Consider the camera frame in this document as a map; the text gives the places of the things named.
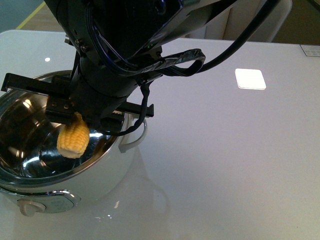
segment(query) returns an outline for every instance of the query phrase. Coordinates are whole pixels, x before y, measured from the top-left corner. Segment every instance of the yellow corn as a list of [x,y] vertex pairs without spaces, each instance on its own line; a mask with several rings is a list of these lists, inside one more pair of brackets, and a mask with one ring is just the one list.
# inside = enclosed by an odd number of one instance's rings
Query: yellow corn
[[58,152],[70,159],[80,158],[89,143],[90,131],[80,113],[76,112],[71,125],[65,125],[59,133],[56,148]]

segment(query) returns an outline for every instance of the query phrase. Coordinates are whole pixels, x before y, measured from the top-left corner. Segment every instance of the white table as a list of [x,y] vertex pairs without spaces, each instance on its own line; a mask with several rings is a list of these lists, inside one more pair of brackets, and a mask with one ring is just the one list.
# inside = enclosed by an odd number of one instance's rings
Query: white table
[[[0,34],[0,79],[71,69],[75,50],[63,41]],[[201,48],[210,60],[229,44],[178,39],[163,49]],[[236,68],[261,70],[266,89],[238,88]],[[155,116],[123,181],[87,209],[31,218],[0,195],[0,239],[320,239],[319,57],[246,43],[210,71],[150,89]],[[130,100],[141,101],[138,90]]]

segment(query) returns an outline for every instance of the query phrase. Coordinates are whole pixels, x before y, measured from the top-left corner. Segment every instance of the white pot handle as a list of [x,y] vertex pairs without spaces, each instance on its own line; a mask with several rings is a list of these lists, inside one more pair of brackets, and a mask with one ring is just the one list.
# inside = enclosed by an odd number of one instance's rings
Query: white pot handle
[[145,139],[145,137],[147,135],[147,131],[148,131],[148,125],[147,125],[146,119],[144,119],[143,120],[143,132],[142,132],[141,136],[137,140],[130,142],[130,143],[122,143],[122,141],[121,141],[119,144],[120,152],[125,153],[127,150],[138,146]]

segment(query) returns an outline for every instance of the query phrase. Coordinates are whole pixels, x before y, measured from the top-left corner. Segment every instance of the black cable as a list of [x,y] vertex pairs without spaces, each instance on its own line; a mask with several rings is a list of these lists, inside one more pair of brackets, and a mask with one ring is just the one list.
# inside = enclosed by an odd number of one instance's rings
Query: black cable
[[202,73],[209,69],[214,68],[226,59],[228,59],[232,54],[234,54],[240,47],[242,47],[245,42],[255,33],[255,31],[260,27],[268,15],[277,6],[280,0],[267,0],[250,24],[246,29],[240,34],[240,36],[229,46],[223,53],[217,56],[215,59],[205,63],[198,73]]
[[121,131],[121,132],[113,132],[113,131],[105,131],[105,130],[98,130],[98,132],[104,134],[104,135],[108,135],[108,136],[124,136],[126,134],[132,133],[135,130],[137,130],[140,125],[144,122],[146,114],[147,114],[147,108],[148,108],[148,97],[150,94],[150,84],[152,82],[149,82],[147,84],[144,84],[140,87],[140,90],[142,92],[143,98],[142,98],[142,102],[141,102],[141,107],[140,107],[140,115],[139,118],[134,122],[134,124],[129,127],[127,130],[125,131]]
[[[189,61],[195,61],[189,68],[183,69],[183,71],[179,72],[176,69],[169,69],[170,75],[172,76],[191,76],[198,72],[198,70],[204,64],[206,59],[205,55],[202,53],[201,49],[190,49],[184,52],[176,53],[173,55],[169,55],[166,57],[161,57],[155,60],[152,64],[144,66],[144,67],[133,67],[131,63],[127,64],[127,61],[123,59],[115,49],[108,43],[108,41],[100,34],[99,30],[96,28],[94,24],[93,18],[94,6],[92,3],[89,3],[85,10],[85,23],[86,28],[89,33],[89,36],[92,40],[93,46],[100,56],[103,64],[114,74],[120,77],[130,77],[142,73],[147,73],[151,71],[157,71],[165,68],[172,67],[176,64],[181,64]],[[111,57],[108,55],[106,50],[103,47],[103,44],[107,45],[107,47],[111,48],[111,51],[123,62],[125,63],[125,67],[123,68],[114,62]]]

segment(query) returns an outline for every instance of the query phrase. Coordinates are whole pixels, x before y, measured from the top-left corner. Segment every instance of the black bracket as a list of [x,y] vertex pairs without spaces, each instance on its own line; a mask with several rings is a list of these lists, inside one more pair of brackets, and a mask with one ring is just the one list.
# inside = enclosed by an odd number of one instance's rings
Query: black bracket
[[[21,90],[34,94],[48,96],[45,115],[51,122],[70,124],[75,109],[69,101],[69,85],[71,80],[62,76],[54,76],[51,82],[41,81],[17,74],[7,73],[5,75],[1,91],[7,92],[8,89]],[[117,109],[119,112],[140,115],[141,106],[139,104],[124,102]],[[147,107],[146,117],[154,116],[154,105]]]

